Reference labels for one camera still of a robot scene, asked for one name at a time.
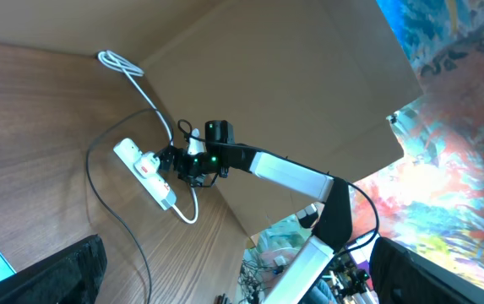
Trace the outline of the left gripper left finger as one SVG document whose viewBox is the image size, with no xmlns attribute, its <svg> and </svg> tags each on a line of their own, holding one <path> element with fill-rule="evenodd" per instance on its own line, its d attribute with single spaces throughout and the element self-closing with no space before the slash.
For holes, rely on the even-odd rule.
<svg viewBox="0 0 484 304">
<path fill-rule="evenodd" d="M 90 235 L 0 281 L 0 304 L 89 303 L 100 293 L 107 256 Z"/>
</svg>

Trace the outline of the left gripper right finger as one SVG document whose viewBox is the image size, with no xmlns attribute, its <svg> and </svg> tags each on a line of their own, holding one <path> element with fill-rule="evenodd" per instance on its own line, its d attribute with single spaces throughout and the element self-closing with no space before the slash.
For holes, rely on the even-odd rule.
<svg viewBox="0 0 484 304">
<path fill-rule="evenodd" d="M 383 304 L 484 304 L 484 290 L 386 237 L 373 246 L 373 289 Z"/>
</svg>

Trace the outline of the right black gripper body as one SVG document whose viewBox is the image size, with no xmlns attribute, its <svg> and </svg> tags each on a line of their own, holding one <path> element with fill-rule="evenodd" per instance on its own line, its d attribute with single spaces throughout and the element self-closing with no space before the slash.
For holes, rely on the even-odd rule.
<svg viewBox="0 0 484 304">
<path fill-rule="evenodd" d="M 164 172 L 173 170 L 180 180 L 188 183 L 191 187 L 203 187 L 207 175 L 203 163 L 207 160 L 207 157 L 206 152 L 192 155 L 187 149 L 169 145 L 158 152 L 159 170 Z"/>
</svg>

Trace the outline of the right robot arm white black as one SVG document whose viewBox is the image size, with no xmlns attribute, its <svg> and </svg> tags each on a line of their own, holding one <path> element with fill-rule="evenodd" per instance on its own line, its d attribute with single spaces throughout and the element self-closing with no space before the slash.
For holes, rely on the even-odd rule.
<svg viewBox="0 0 484 304">
<path fill-rule="evenodd" d="M 311 236 L 263 299 L 264 303 L 299 302 L 351 238 L 350 183 L 265 149 L 236 144 L 227 121 L 209 121 L 204 139 L 190 131 L 182 134 L 187 141 L 203 143 L 205 152 L 190 155 L 186 149 L 169 144 L 159 152 L 160 167 L 172 168 L 192 186 L 202 187 L 207 174 L 226 178 L 232 168 L 324 204 Z"/>
</svg>

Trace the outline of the white USB charger plug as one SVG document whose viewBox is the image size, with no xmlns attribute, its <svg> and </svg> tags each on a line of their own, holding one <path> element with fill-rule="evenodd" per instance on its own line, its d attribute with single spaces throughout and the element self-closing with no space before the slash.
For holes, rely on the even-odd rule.
<svg viewBox="0 0 484 304">
<path fill-rule="evenodd" d="M 133 164 L 133 168 L 143 178 L 155 175 L 159 167 L 160 159 L 151 151 L 139 156 Z"/>
</svg>

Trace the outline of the white power strip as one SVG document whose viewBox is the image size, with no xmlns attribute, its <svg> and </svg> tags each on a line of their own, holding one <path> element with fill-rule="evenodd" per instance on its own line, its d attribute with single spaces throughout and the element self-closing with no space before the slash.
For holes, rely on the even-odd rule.
<svg viewBox="0 0 484 304">
<path fill-rule="evenodd" d="M 130 138 L 116 144 L 113 151 L 163 210 L 176 203 L 177 196 L 159 174 L 160 160 L 153 152 L 142 152 Z"/>
</svg>

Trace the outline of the brown cardboard backdrop panel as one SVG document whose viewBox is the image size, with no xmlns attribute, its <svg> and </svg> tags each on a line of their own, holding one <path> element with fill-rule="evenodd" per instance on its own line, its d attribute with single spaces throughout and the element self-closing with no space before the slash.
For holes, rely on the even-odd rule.
<svg viewBox="0 0 484 304">
<path fill-rule="evenodd" d="M 0 233 L 58 222 L 59 175 L 137 93 L 168 116 L 356 181 L 401 157 L 384 118 L 421 87 L 374 1 L 0 1 Z"/>
</svg>

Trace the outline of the colourful painted wall mural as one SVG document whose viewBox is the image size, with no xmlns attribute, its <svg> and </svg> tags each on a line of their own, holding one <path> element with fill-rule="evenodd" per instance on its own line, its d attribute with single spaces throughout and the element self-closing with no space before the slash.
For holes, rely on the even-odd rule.
<svg viewBox="0 0 484 304">
<path fill-rule="evenodd" d="M 404 154 L 351 189 L 378 229 L 484 290 L 484 0 L 379 3 L 423 89 L 394 114 Z"/>
</svg>

